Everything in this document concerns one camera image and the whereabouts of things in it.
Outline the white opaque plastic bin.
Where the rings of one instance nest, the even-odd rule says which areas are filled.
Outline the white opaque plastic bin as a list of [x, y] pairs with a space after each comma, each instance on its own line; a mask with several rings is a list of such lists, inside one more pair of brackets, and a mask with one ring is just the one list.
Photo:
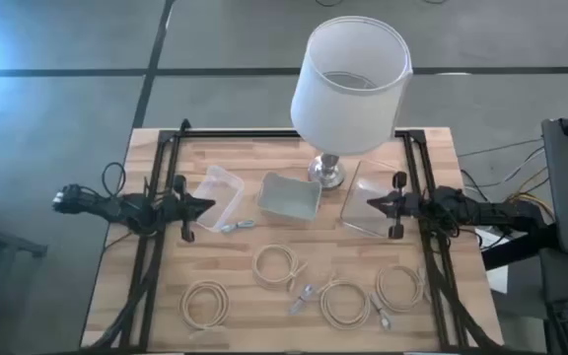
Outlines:
[[276, 215], [313, 221], [320, 206], [321, 192], [317, 181], [302, 181], [269, 172], [263, 177], [257, 206]]

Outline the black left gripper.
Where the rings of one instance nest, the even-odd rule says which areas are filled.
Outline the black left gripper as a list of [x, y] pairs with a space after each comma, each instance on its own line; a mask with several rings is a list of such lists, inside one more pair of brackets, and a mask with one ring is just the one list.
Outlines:
[[172, 195], [164, 199], [165, 220], [167, 223], [182, 221], [181, 238], [188, 242], [195, 241], [190, 224], [215, 205], [215, 201], [192, 196], [186, 189], [186, 178], [175, 175], [171, 190]]

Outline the black aluminium rig frame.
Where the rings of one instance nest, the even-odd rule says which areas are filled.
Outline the black aluminium rig frame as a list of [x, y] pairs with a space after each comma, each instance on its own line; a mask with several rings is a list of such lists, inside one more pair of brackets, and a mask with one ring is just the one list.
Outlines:
[[[292, 129], [155, 129], [135, 130], [124, 162], [126, 192], [153, 192], [184, 174], [198, 184], [209, 165], [219, 164], [241, 177], [246, 190], [241, 209], [252, 212], [261, 177], [268, 171], [297, 173], [312, 148]], [[306, 233], [281, 223], [261, 225], [240, 242], [224, 242], [217, 234], [198, 230], [188, 244], [180, 224], [162, 239], [119, 239], [119, 228], [108, 230], [109, 250], [102, 256], [94, 295], [81, 340], [89, 353], [322, 353], [452, 352], [494, 353], [499, 338], [491, 337], [461, 304], [448, 305], [452, 290], [436, 275], [437, 304], [399, 317], [390, 332], [370, 325], [338, 330], [317, 311], [296, 319], [283, 313], [279, 294], [262, 290], [249, 276], [249, 252], [270, 240], [290, 240], [315, 253], [319, 262], [334, 259], [347, 271], [363, 270], [397, 257], [420, 256], [421, 233], [413, 231], [404, 244], [387, 245], [378, 253], [336, 223], [338, 196], [329, 197]], [[191, 335], [170, 304], [196, 276], [223, 281], [231, 309], [223, 334]]]

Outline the frosted clear plastic bin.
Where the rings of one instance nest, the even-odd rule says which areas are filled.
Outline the frosted clear plastic bin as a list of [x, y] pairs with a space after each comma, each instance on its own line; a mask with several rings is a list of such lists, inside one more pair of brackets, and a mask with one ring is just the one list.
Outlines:
[[239, 206], [244, 195], [244, 181], [222, 167], [209, 166], [204, 180], [195, 189], [193, 196], [214, 200], [215, 204], [204, 212], [196, 222], [210, 232], [220, 232], [227, 220]]

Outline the clear flat-walled plastic bin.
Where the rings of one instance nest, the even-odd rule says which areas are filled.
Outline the clear flat-walled plastic bin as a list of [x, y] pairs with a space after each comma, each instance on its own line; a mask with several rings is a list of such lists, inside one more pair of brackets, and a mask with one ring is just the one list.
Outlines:
[[392, 178], [397, 172], [386, 164], [360, 161], [340, 212], [341, 222], [365, 235], [392, 240], [389, 227], [393, 219], [370, 206], [367, 200], [392, 192]]

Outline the white shade chrome table lamp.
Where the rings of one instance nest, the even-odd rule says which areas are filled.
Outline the white shade chrome table lamp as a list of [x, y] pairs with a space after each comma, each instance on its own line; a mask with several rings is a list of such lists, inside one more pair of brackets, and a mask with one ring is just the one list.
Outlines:
[[380, 20], [343, 16], [314, 29], [290, 105], [293, 127], [319, 152], [308, 168], [310, 181], [339, 187], [342, 157], [389, 141], [412, 76], [406, 41]]

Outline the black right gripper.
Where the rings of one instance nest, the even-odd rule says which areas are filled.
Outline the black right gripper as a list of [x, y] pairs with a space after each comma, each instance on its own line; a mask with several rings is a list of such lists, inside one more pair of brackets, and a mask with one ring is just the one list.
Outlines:
[[419, 195], [414, 192], [405, 192], [407, 173], [399, 171], [393, 175], [393, 191], [385, 196], [367, 200], [370, 206], [393, 219], [389, 227], [389, 238], [399, 240], [403, 238], [404, 226], [401, 223], [403, 216], [413, 217], [419, 212]]

